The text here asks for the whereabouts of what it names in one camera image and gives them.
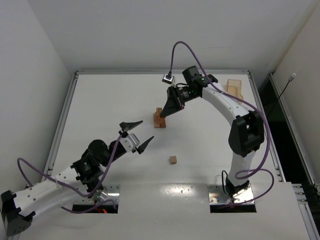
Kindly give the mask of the small light wood cube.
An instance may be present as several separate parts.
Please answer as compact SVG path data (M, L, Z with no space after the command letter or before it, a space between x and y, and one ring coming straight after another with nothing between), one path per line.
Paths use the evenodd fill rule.
M176 156L171 156L171 157L169 158L169 163L170 163L171 165L175 165L175 164L177 163L177 157L176 157Z

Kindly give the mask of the light long wood block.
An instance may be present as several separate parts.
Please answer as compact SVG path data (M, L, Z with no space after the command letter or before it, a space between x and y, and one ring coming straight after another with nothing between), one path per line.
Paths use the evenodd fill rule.
M160 128L161 127L161 118L157 113L153 114L153 126L154 128Z

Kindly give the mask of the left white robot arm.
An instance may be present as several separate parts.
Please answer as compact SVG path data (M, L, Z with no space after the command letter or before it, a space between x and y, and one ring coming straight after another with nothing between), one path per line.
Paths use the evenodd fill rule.
M106 144L101 139L93 140L81 158L54 176L40 172L45 180L29 188L12 192L7 190L0 195L0 213L5 235L13 237L27 230L34 219L52 210L75 202L79 197L89 199L93 207L116 206L115 199L109 196L103 185L111 164L123 155L132 152L142 154L152 137L141 143L130 131L141 124L137 122L120 123L121 130L116 140Z

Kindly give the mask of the reddish long wood block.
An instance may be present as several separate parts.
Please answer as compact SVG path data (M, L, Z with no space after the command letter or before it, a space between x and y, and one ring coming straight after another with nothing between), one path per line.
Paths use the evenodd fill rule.
M160 118L160 128L166 128L166 118L165 117L161 117Z

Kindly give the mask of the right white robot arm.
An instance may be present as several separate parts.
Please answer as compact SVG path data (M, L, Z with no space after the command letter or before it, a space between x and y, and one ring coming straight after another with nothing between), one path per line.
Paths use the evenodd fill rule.
M196 98L207 101L222 114L231 127L228 144L233 154L224 191L232 198L249 186L248 173L253 157L265 140L263 120L257 111L248 110L223 94L223 87L213 75L203 76L196 66L185 69L182 75L185 80L182 86L175 84L171 72L163 76L162 81L170 86L160 117L165 118L183 110L187 102Z

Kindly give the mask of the striped zebrawood block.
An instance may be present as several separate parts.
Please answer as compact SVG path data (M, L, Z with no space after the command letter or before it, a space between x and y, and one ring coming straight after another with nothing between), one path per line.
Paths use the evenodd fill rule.
M163 110L163 109L162 109L161 107L157 107L157 108L156 108L155 115L156 115L156 117L159 118L159 119L161 118L162 110Z

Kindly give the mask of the clear amber plastic box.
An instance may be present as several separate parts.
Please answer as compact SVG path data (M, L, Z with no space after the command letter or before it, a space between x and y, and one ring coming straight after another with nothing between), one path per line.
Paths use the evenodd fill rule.
M228 79L225 86L225 92L238 99L244 99L242 95L242 81L239 79Z

